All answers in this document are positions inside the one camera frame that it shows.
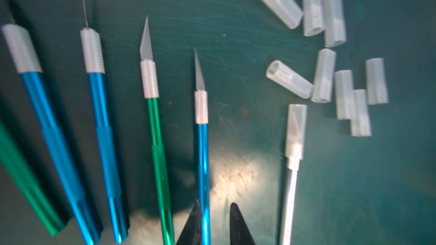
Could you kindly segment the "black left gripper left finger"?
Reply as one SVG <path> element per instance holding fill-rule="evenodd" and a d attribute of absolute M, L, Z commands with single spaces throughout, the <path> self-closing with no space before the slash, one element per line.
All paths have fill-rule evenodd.
<path fill-rule="evenodd" d="M 199 200 L 196 200 L 176 245 L 201 245 L 202 219 L 202 207 Z"/>

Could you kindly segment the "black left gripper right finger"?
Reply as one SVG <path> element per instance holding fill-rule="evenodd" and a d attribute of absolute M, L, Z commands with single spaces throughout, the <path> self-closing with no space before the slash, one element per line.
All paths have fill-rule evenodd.
<path fill-rule="evenodd" d="M 231 245 L 255 245 L 254 239 L 236 203 L 230 205 L 229 230 Z"/>

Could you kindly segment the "green carving knife capped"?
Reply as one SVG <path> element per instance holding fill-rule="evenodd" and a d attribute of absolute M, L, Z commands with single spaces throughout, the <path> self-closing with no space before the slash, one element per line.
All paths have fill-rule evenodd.
<path fill-rule="evenodd" d="M 175 244 L 175 240 L 171 216 L 169 178 L 159 115 L 159 86 L 156 63 L 153 59 L 148 18 L 145 19 L 143 34 L 141 37 L 140 58 L 143 92 L 147 103 L 149 126 L 151 130 L 152 156 L 161 220 L 162 240 L 165 245 L 173 245 Z"/>
<path fill-rule="evenodd" d="M 24 194 L 50 235 L 55 236 L 63 230 L 67 225 L 67 220 L 43 189 L 40 179 L 26 161 L 4 124 L 1 124 L 1 165 Z"/>

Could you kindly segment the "short blue carving knife capped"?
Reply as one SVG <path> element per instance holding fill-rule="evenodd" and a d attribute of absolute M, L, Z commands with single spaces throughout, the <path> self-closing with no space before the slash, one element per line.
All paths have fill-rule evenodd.
<path fill-rule="evenodd" d="M 92 95 L 96 132 L 101 155 L 106 194 L 109 202 L 114 239 L 121 244 L 128 237 L 128 223 L 124 214 L 121 196 L 121 182 L 116 160 L 113 130 L 110 119 L 105 68 L 101 38 L 96 30 L 89 27 L 86 3 L 82 0 L 85 27 L 80 31 L 85 69 L 88 74 Z"/>

